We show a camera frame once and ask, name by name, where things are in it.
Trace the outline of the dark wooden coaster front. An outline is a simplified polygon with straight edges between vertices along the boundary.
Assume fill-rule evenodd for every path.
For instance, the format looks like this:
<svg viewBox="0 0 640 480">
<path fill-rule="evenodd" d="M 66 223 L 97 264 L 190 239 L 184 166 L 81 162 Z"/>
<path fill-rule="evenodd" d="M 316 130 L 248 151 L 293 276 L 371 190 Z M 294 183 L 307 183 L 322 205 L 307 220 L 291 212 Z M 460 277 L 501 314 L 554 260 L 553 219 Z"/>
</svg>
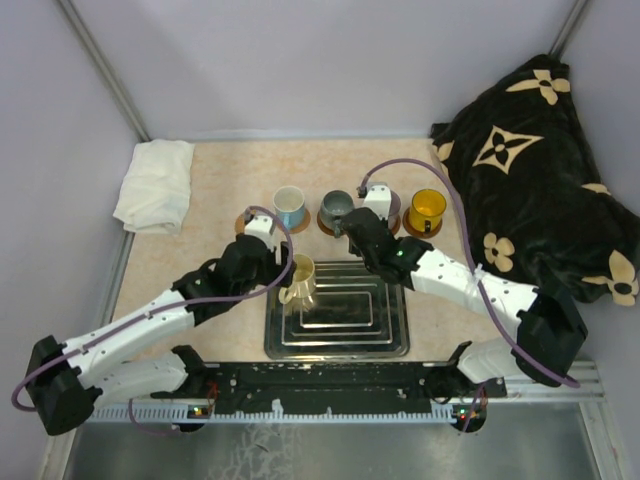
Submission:
<svg viewBox="0 0 640 480">
<path fill-rule="evenodd" d="M 388 220 L 388 227 L 393 235 L 396 235 L 399 232 L 401 225 L 402 221 L 399 216 L 394 216 Z"/>
</svg>

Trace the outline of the dark wooden coaster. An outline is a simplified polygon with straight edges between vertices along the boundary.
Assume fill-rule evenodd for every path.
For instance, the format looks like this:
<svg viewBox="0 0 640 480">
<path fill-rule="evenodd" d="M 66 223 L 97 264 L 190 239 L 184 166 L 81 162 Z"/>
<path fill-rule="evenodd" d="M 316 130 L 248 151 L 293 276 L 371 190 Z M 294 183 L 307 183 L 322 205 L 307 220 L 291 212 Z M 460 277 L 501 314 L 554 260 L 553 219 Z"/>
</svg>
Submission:
<svg viewBox="0 0 640 480">
<path fill-rule="evenodd" d="M 436 236 L 441 231 L 443 222 L 440 222 L 438 226 L 430 232 L 421 232 L 411 225 L 409 221 L 409 208 L 407 208 L 402 217 L 402 225 L 409 235 L 419 239 L 429 239 Z"/>
<path fill-rule="evenodd" d="M 388 227 L 393 235 L 396 235 L 399 232 L 401 225 L 402 221 L 399 216 L 394 216 L 388 220 Z"/>
<path fill-rule="evenodd" d="M 322 221 L 322 218 L 321 218 L 321 211 L 318 211 L 318 212 L 317 212 L 317 214 L 316 214 L 316 223 L 317 223 L 318 228 L 319 228 L 319 229 L 320 229 L 324 234 L 326 234 L 326 235 L 328 235 L 328 236 L 330 236 L 330 237 L 333 237 L 333 238 L 336 238 L 336 239 L 337 239 L 337 238 L 341 238 L 341 237 L 343 237 L 343 236 L 345 235 L 344 230 L 342 230 L 341 228 L 338 228 L 338 229 L 337 229 L 337 232 L 338 232 L 337 234 L 335 233 L 335 231 L 334 231 L 334 230 L 332 230 L 332 229 L 328 228 L 328 227 L 323 223 L 323 221 Z"/>
</svg>

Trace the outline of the purple cup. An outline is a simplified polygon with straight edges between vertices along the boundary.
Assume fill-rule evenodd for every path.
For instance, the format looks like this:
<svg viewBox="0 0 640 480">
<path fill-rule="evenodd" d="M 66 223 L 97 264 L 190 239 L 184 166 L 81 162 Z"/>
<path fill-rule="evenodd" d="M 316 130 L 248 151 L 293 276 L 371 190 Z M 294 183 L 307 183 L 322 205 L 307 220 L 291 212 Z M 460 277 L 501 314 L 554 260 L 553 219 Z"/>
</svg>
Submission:
<svg viewBox="0 0 640 480">
<path fill-rule="evenodd" d="M 401 210 L 401 199 L 396 192 L 391 191 L 391 204 L 390 204 L 389 216 L 388 216 L 389 227 L 393 228 L 396 225 L 400 210 Z"/>
</svg>

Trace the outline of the cream yellow cup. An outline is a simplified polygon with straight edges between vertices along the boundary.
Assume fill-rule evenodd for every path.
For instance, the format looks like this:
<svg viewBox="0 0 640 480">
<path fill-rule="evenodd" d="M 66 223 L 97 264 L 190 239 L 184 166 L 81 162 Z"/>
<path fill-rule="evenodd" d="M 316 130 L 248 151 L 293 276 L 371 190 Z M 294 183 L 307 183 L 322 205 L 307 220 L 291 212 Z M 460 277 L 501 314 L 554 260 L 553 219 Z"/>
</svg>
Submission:
<svg viewBox="0 0 640 480">
<path fill-rule="evenodd" d="M 295 271 L 289 287 L 283 287 L 278 294 L 278 300 L 286 305 L 293 300 L 311 296 L 316 288 L 316 268 L 314 261 L 307 255 L 294 255 Z"/>
</svg>

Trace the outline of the woven coaster smooth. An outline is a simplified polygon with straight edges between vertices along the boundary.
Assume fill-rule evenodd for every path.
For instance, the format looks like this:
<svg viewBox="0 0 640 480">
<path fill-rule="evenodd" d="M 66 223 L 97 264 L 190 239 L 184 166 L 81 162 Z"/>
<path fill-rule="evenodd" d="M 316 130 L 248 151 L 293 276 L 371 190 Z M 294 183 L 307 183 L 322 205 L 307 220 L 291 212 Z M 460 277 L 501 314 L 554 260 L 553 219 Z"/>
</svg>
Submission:
<svg viewBox="0 0 640 480">
<path fill-rule="evenodd" d="M 301 222 L 300 222 L 300 224 L 299 224 L 299 225 L 297 225 L 296 227 L 291 228 L 291 229 L 289 230 L 289 233 L 290 233 L 290 234 L 298 234 L 298 233 L 301 233 L 301 232 L 303 232 L 304 230 L 306 230 L 306 229 L 308 228 L 308 226 L 310 225 L 310 223 L 311 223 L 311 213 L 310 213 L 310 211 L 309 211 L 308 209 L 305 209 L 305 211 L 304 211 L 304 217 L 303 217 L 302 221 L 301 221 Z"/>
</svg>

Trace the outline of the white cup blue handle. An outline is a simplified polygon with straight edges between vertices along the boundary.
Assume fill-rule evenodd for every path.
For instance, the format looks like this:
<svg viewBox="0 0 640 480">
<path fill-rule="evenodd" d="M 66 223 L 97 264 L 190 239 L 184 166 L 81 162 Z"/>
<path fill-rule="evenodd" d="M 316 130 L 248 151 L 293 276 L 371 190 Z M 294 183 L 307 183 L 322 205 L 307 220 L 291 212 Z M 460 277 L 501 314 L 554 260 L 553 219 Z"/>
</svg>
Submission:
<svg viewBox="0 0 640 480">
<path fill-rule="evenodd" d="M 306 205 L 304 193 L 300 188 L 280 187 L 273 195 L 273 206 L 276 215 L 289 231 L 303 223 Z"/>
</svg>

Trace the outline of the grey cup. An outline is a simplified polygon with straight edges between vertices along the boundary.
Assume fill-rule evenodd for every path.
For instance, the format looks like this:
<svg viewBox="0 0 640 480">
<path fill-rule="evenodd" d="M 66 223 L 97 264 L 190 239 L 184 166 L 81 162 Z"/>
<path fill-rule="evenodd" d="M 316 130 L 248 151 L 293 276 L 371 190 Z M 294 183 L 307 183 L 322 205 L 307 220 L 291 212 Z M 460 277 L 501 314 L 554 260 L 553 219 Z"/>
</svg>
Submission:
<svg viewBox="0 0 640 480">
<path fill-rule="evenodd" d="M 354 209 L 351 195 L 343 190 L 332 190 L 322 199 L 319 222 L 330 234 L 339 238 L 343 234 L 342 221 Z"/>
</svg>

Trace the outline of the dark wooden coaster back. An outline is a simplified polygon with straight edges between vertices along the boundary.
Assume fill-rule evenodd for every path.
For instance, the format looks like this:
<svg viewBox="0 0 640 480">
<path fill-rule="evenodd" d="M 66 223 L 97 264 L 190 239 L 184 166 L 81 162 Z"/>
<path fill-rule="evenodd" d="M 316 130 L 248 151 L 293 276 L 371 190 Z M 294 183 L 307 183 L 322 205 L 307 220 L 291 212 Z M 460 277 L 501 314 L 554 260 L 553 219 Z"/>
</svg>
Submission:
<svg viewBox="0 0 640 480">
<path fill-rule="evenodd" d="M 338 228 L 338 229 L 337 229 L 337 232 L 338 232 L 337 234 L 335 233 L 335 231 L 334 231 L 334 230 L 332 230 L 332 229 L 328 228 L 328 227 L 323 223 L 323 221 L 322 221 L 322 218 L 321 218 L 321 211 L 318 211 L 318 212 L 317 212 L 317 214 L 316 214 L 316 223 L 317 223 L 318 228 L 319 228 L 319 229 L 320 229 L 324 234 L 326 234 L 326 235 L 328 235 L 328 236 L 330 236 L 330 237 L 333 237 L 333 238 L 336 238 L 336 239 L 337 239 L 337 238 L 341 238 L 341 237 L 343 237 L 343 236 L 345 235 L 344 230 L 342 230 L 341 228 Z"/>
</svg>

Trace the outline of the woven coaster frilled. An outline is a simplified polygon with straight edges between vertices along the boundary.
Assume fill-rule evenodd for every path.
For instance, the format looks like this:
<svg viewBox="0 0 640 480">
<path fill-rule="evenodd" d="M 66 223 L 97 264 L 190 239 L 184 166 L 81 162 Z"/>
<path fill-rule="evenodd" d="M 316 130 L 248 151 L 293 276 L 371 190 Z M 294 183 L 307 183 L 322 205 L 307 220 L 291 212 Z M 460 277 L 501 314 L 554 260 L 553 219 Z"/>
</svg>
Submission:
<svg viewBox="0 0 640 480">
<path fill-rule="evenodd" d="M 240 214 L 235 221 L 234 231 L 235 234 L 242 234 L 245 231 L 247 215 L 245 213 Z"/>
</svg>

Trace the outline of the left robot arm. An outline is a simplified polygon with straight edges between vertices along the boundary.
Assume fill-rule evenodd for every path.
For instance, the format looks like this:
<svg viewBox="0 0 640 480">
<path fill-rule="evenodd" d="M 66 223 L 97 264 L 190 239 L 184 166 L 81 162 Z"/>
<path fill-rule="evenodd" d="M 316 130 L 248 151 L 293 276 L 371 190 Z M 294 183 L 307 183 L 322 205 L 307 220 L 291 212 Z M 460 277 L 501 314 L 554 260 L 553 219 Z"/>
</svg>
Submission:
<svg viewBox="0 0 640 480">
<path fill-rule="evenodd" d="M 291 240 L 274 245 L 239 234 L 221 257 L 184 274 L 147 305 L 100 329 L 65 341 L 37 341 L 18 391 L 51 437 L 84 424 L 98 408 L 156 393 L 194 397 L 208 384 L 203 360 L 177 346 L 151 361 L 134 355 L 223 315 L 239 303 L 291 283 Z"/>
</svg>

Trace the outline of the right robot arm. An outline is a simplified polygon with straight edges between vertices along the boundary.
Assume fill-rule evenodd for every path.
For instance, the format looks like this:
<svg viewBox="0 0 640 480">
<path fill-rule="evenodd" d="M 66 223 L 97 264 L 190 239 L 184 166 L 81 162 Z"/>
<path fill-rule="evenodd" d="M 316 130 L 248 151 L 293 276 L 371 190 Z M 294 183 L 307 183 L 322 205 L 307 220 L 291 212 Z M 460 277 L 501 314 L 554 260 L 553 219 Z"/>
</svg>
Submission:
<svg viewBox="0 0 640 480">
<path fill-rule="evenodd" d="M 444 298 L 492 320 L 498 337 L 471 343 L 447 370 L 454 393 L 470 395 L 482 382 L 519 373 L 549 387 L 579 388 L 569 371 L 588 330 L 559 281 L 539 287 L 469 268 L 426 241 L 395 237 L 368 208 L 347 214 L 342 229 L 350 251 L 386 283 Z"/>
</svg>

